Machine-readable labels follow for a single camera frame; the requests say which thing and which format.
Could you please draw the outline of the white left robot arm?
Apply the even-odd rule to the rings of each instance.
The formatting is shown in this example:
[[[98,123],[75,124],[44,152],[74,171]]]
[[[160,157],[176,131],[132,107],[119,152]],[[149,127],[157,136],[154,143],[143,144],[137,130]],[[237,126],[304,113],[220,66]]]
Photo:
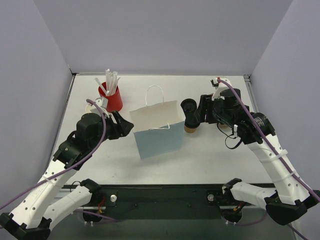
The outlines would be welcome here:
[[[103,198],[101,186],[85,179],[66,196],[52,202],[65,183],[106,140],[126,137],[134,124],[117,111],[111,115],[86,113],[62,142],[47,169],[24,200],[0,215],[0,225],[18,240],[46,240],[51,230],[77,208],[95,206]]]

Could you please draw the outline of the white and blue paper bag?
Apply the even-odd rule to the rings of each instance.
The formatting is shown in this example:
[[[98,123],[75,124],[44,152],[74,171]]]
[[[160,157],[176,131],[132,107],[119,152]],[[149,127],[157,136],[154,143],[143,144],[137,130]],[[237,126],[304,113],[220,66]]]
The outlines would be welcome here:
[[[150,105],[146,92],[145,105],[129,114],[140,159],[177,151],[182,147],[186,117],[178,101],[165,101],[162,93],[161,100]]]

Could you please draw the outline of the brown paper coffee cup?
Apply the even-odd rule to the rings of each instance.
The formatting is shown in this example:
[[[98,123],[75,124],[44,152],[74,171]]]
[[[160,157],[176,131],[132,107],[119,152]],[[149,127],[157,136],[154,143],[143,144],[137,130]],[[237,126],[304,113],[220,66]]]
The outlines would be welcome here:
[[[184,131],[188,134],[194,133],[197,128],[197,126],[184,125]]]

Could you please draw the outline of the black coffee cup lid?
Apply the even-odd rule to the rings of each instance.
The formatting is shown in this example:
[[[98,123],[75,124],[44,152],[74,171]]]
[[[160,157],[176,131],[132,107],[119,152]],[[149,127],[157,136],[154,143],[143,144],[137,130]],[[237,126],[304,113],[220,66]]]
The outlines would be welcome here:
[[[200,121],[194,115],[186,117],[185,122],[184,122],[184,126],[189,129],[196,129],[200,126],[200,124],[201,124]]]

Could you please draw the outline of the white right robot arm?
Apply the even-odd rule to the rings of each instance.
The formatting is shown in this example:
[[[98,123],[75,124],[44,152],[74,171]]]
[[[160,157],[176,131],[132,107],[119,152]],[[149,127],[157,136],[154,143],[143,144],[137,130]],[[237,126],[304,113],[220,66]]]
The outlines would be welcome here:
[[[240,100],[241,91],[237,88],[221,91],[216,99],[203,94],[199,103],[186,99],[180,104],[186,117],[185,126],[196,129],[201,123],[208,123],[231,128],[239,143],[258,158],[274,187],[258,187],[234,178],[222,186],[223,201],[255,205],[266,210],[277,224],[288,225],[319,203],[320,192],[310,193],[301,183],[269,119],[260,112],[250,111]]]

